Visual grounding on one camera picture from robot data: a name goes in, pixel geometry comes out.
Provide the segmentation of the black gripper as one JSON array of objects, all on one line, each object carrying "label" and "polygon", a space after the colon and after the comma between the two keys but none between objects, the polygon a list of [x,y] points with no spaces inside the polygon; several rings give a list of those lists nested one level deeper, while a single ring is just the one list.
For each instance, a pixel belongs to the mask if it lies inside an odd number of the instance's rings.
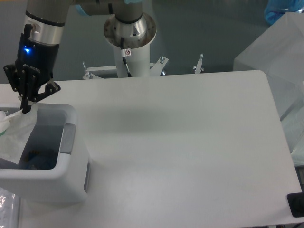
[{"label": "black gripper", "polygon": [[[36,42],[21,34],[15,64],[6,65],[3,69],[13,91],[21,97],[20,110],[23,114],[31,111],[33,102],[40,102],[61,90],[57,83],[48,82],[53,78],[58,50],[59,44]],[[44,92],[35,92],[35,88],[45,83]]]}]

